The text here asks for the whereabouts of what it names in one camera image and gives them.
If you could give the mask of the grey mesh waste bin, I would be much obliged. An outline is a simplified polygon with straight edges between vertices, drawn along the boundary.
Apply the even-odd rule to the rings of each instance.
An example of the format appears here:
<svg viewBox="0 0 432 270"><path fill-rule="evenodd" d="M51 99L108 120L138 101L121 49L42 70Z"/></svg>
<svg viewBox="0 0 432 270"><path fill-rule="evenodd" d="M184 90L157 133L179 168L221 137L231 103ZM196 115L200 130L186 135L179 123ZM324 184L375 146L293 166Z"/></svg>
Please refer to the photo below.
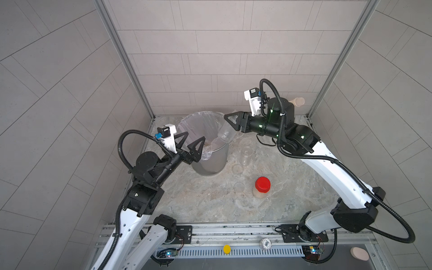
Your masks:
<svg viewBox="0 0 432 270"><path fill-rule="evenodd" d="M200 160L198 163L193 162L192 167L196 173L202 176L213 176L221 172L228 158L229 143L223 149L216 152L209 160Z"/></svg>

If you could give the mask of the clear rice jar with lid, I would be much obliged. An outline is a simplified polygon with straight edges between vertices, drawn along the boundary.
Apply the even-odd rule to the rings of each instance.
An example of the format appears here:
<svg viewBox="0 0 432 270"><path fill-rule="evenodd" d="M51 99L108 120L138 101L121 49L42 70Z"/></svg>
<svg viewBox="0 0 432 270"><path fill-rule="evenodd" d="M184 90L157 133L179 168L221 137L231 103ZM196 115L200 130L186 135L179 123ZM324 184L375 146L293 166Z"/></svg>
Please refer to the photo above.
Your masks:
<svg viewBox="0 0 432 270"><path fill-rule="evenodd" d="M241 150L241 156L240 156L240 164L242 166L248 166L252 160L252 157L254 155L254 149L250 146L245 146Z"/></svg>

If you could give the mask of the clear jar lid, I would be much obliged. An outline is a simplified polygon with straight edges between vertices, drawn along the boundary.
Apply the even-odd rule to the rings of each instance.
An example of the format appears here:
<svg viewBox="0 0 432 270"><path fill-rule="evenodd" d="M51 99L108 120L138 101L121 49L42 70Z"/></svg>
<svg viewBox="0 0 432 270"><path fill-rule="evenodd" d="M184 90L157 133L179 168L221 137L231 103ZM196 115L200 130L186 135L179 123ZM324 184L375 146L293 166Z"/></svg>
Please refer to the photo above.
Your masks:
<svg viewBox="0 0 432 270"><path fill-rule="evenodd" d="M244 172L244 167L241 164L235 164L232 167L233 174L241 175Z"/></svg>
<svg viewBox="0 0 432 270"><path fill-rule="evenodd" d="M234 184L234 191L237 194L243 193L245 190L245 185L243 183L237 182Z"/></svg>

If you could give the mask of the red lidded rice jar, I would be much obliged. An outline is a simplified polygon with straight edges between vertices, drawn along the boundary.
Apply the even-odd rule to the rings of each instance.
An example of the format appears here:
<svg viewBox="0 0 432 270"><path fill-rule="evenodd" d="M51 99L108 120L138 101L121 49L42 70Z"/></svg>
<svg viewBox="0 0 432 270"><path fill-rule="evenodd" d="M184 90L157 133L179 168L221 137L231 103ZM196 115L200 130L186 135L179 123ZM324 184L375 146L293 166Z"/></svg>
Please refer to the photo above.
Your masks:
<svg viewBox="0 0 432 270"><path fill-rule="evenodd" d="M253 187L253 196L255 198L265 198L271 189L271 181L267 177L259 177Z"/></svg>

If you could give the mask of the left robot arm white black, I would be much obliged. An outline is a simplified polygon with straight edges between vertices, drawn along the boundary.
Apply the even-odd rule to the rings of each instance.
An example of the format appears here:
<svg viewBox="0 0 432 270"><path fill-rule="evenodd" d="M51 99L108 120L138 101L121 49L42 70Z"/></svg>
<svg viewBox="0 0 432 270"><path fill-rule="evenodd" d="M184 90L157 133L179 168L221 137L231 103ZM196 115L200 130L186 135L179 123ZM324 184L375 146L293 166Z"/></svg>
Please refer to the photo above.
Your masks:
<svg viewBox="0 0 432 270"><path fill-rule="evenodd" d="M133 176L133 183L118 206L115 229L94 262L94 270L140 270L163 243L175 239L177 221L161 214L154 219L138 245L132 246L164 194L163 183L181 163L190 165L200 161L205 137L193 141L184 150L182 146L188 132L176 133L173 125L160 127L157 131L151 136L131 129L118 139L118 155ZM165 155L158 157L155 152L147 151L137 158L135 165L131 165L123 152L123 141L131 134L153 141Z"/></svg>

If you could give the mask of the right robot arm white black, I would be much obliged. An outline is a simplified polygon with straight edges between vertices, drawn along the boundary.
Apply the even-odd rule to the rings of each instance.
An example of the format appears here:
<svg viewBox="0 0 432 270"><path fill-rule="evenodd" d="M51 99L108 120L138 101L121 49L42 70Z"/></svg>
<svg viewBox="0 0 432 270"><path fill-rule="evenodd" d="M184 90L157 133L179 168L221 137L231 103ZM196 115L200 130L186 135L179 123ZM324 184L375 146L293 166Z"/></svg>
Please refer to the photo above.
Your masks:
<svg viewBox="0 0 432 270"><path fill-rule="evenodd" d="M338 194L333 207L319 211L308 211L294 228L281 225L275 230L289 236L295 242L311 243L323 240L319 237L327 230L334 234L334 245L330 254L320 259L310 251L304 261L321 264L329 261L336 251L338 233L343 228L352 233L368 229L393 241L411 244L416 240L411 226L383 200L386 192L381 187L371 187L360 180L347 166L338 160L311 128L296 124L295 105L280 96L268 79L261 79L258 88L245 92L250 112L232 112L224 115L226 123L242 133L254 132L268 136L273 146L285 157L299 159L314 169ZM405 238L391 235L371 227L378 216L377 207L382 207L405 229Z"/></svg>

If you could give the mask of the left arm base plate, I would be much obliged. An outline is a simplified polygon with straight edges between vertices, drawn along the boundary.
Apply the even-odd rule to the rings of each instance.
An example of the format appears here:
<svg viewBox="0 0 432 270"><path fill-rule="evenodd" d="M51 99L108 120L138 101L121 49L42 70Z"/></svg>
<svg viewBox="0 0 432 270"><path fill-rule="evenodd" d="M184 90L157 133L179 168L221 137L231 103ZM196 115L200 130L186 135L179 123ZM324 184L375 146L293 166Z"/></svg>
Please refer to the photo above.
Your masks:
<svg viewBox="0 0 432 270"><path fill-rule="evenodd" d="M193 227L188 226L177 226L175 236L173 240L167 240L164 245L181 245L191 244Z"/></svg>

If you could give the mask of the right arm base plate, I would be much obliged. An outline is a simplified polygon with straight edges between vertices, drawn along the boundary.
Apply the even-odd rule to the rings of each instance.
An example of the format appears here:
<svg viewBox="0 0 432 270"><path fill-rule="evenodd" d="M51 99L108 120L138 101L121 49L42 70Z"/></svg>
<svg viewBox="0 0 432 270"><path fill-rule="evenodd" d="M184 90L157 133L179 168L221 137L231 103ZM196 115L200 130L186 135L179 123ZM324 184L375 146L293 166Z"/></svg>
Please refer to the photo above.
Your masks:
<svg viewBox="0 0 432 270"><path fill-rule="evenodd" d="M277 226L274 230L282 235L285 243L327 243L329 241L326 232L315 234L306 226L285 224Z"/></svg>

